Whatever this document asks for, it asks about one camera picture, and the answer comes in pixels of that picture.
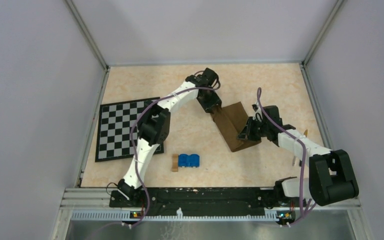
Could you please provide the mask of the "brown cloth napkin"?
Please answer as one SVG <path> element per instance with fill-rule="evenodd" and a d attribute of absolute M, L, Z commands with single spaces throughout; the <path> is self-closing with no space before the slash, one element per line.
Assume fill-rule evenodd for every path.
<path fill-rule="evenodd" d="M 215 106 L 212 110 L 213 113 L 210 114 L 212 120 L 231 152 L 238 152 L 261 143 L 261 140 L 251 141 L 237 138 L 248 120 L 248 115 L 241 102 L 224 107 Z"/>

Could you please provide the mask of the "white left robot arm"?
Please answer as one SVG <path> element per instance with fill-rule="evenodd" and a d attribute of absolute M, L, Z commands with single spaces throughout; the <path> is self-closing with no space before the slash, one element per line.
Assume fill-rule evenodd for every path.
<path fill-rule="evenodd" d="M 171 115 L 190 101 L 198 100 L 205 113 L 212 114 L 222 105 L 216 90 L 221 87 L 218 74 L 210 69 L 186 77 L 167 96 L 149 103 L 134 122 L 137 140 L 133 143 L 133 159 L 127 173 L 117 184 L 121 200 L 129 207 L 140 202 L 140 190 L 148 165 L 157 149 L 168 137 Z"/>

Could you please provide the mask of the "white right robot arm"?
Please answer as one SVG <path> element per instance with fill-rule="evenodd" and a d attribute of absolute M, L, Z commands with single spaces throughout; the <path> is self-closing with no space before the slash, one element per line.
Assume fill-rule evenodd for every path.
<path fill-rule="evenodd" d="M 326 206 L 359 195 L 351 159 L 345 150 L 321 146 L 294 126 L 283 124 L 275 105 L 260 108 L 254 104 L 252 108 L 254 115 L 248 118 L 237 138 L 253 142 L 266 138 L 308 168 L 308 177 L 288 177 L 275 183 L 273 200 L 277 205 L 287 206 L 293 198 L 301 197 Z"/>

